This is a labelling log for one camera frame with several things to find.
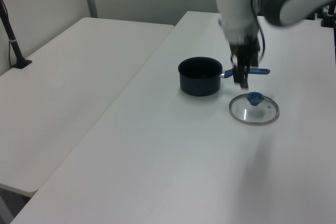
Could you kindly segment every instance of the pot lid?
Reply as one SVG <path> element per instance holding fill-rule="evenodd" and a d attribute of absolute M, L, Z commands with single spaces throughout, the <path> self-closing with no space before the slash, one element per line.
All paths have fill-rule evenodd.
<path fill-rule="evenodd" d="M 258 92 L 241 94 L 233 98 L 229 109 L 235 119 L 247 124 L 267 124 L 279 116 L 279 106 L 276 102 Z"/>

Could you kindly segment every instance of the cable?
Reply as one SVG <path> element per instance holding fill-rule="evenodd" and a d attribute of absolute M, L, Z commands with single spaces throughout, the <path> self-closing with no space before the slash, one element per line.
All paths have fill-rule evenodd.
<path fill-rule="evenodd" d="M 262 31 L 262 28 L 261 28 L 260 23 L 258 21 L 257 12 L 254 10 L 253 0 L 250 1 L 250 4 L 251 4 L 251 9 L 252 9 L 252 13 L 253 13 L 254 19 L 255 19 L 255 21 L 257 23 L 257 26 L 258 26 L 258 28 L 260 30 L 261 39 L 262 39 L 262 43 L 263 43 L 263 52 L 261 53 L 261 56 L 259 57 L 259 60 L 258 60 L 258 62 L 261 62 L 262 59 L 264 58 L 264 54 L 265 54 L 265 50 L 266 50 L 265 37 L 264 37 L 264 32 Z"/>
<path fill-rule="evenodd" d="M 10 59 L 10 58 L 11 58 L 11 57 L 10 57 L 10 56 L 11 56 L 11 53 L 10 53 L 10 43 L 11 43 L 11 42 L 8 42 L 8 60 L 9 60 L 10 68 L 12 68 L 13 66 L 12 66 L 12 63 L 11 63 L 11 61 L 10 61 L 10 60 L 11 60 L 11 59 Z"/>
<path fill-rule="evenodd" d="M 9 18 L 9 16 L 8 16 L 8 11 L 7 11 L 7 7 L 6 7 L 6 5 L 5 5 L 5 2 L 4 2 L 4 0 L 0 0 L 0 2 L 1 2 L 1 5 L 3 6 L 3 8 L 5 9 L 5 12 L 6 12 L 6 16 L 7 16 L 7 18 Z M 10 65 L 10 67 L 12 68 L 13 66 L 12 66 L 12 63 L 11 63 L 11 53 L 10 53 L 10 41 L 8 42 L 8 61 L 9 61 L 9 65 Z"/>
<path fill-rule="evenodd" d="M 4 9 L 6 11 L 6 16 L 8 17 L 8 11 L 7 11 L 7 7 L 5 5 L 5 2 L 3 0 L 0 0 L 0 1 L 1 1 L 2 6 L 4 7 Z"/>

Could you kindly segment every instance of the blue knob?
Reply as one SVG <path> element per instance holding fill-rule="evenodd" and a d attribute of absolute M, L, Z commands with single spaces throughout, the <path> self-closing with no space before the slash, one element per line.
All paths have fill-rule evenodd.
<path fill-rule="evenodd" d="M 258 92 L 250 92 L 247 96 L 247 100 L 252 106 L 257 106 L 264 100 L 264 96 Z"/>

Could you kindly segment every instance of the table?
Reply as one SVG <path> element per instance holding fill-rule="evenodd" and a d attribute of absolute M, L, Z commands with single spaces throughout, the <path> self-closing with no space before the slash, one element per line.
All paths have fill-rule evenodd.
<path fill-rule="evenodd" d="M 197 98 L 177 67 L 208 56 L 230 68 L 218 14 L 188 12 L 14 219 L 21 223 L 333 223 L 336 219 L 332 29 L 260 19 L 267 51 L 250 91 L 273 98 L 276 122 L 230 116 L 232 79 Z"/>
<path fill-rule="evenodd" d="M 0 188 L 32 196 L 173 26 L 84 18 L 0 77 Z"/>

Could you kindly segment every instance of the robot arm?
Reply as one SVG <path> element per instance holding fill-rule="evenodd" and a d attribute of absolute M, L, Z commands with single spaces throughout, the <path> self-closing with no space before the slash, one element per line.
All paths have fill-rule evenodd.
<path fill-rule="evenodd" d="M 289 26 L 307 17 L 319 7 L 336 0 L 216 0 L 222 15 L 221 25 L 230 44 L 234 65 L 234 81 L 248 88 L 247 72 L 258 67 L 259 24 L 257 13 L 276 26 Z"/>

